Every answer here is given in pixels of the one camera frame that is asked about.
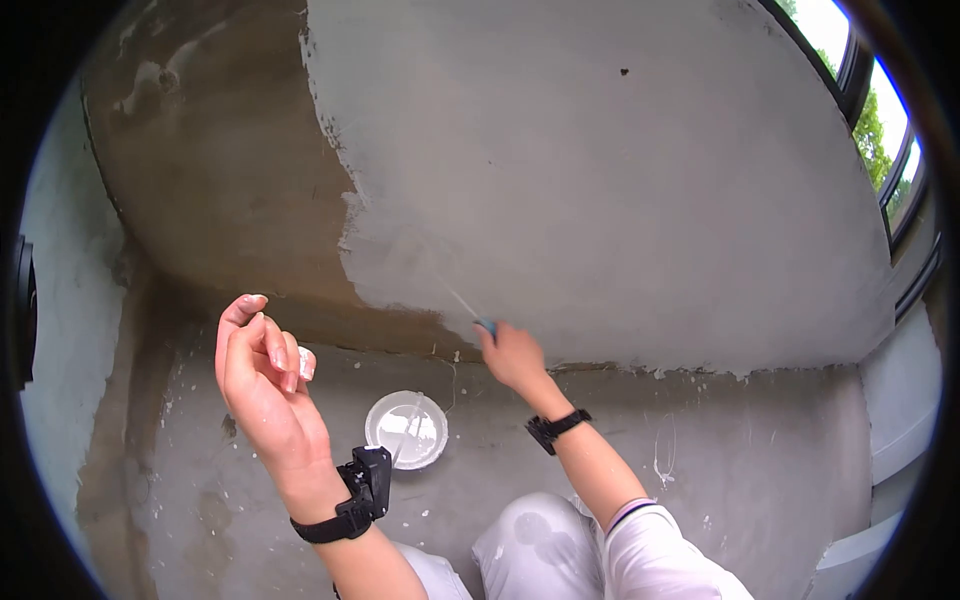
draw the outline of sleeve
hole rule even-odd
[[[621,518],[604,548],[607,597],[615,600],[752,600],[743,584],[685,540],[665,508]]]

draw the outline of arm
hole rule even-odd
[[[543,350],[525,330],[496,324],[496,341],[482,326],[483,357],[493,376],[510,386],[547,420],[559,420],[574,411],[543,366]],[[604,531],[627,502],[647,497],[634,472],[616,450],[588,422],[581,422],[554,442],[567,478]]]
[[[336,505],[349,499],[349,491],[306,389],[317,359],[259,312],[266,303],[263,296],[244,295],[224,311],[217,333],[217,383],[290,517],[317,523],[336,516]],[[426,599],[417,573],[375,524],[356,540],[313,548],[345,600]]]

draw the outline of blue brush handle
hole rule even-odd
[[[496,342],[496,323],[494,323],[490,319],[484,319],[483,317],[477,319],[476,321],[474,321],[474,323],[480,324],[483,326],[484,329],[488,330],[491,336],[493,336],[493,340]]]

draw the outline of white pants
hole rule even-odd
[[[511,502],[473,545],[488,600],[600,600],[603,569],[596,521],[568,500],[545,492]],[[430,600],[468,600],[450,562],[397,544]]]

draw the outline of forearm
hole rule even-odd
[[[337,504],[349,500],[347,485],[336,469],[325,475],[309,476],[316,486],[305,487],[305,473],[275,475],[280,496],[298,523],[319,523],[336,516]],[[298,486],[283,486],[284,480],[297,479]],[[413,567],[377,526],[371,525],[356,540],[337,540],[313,544],[317,556],[326,565],[330,578],[344,600],[366,598],[426,600],[426,590]]]
[[[532,381],[520,394],[547,420],[559,420],[573,412],[556,382],[547,374]],[[588,422],[563,433],[553,443],[573,489],[606,531],[616,512],[627,502],[646,497],[634,472],[616,450]]]
[[[426,600],[413,567],[375,524],[356,540],[314,544],[313,549],[344,600]]]

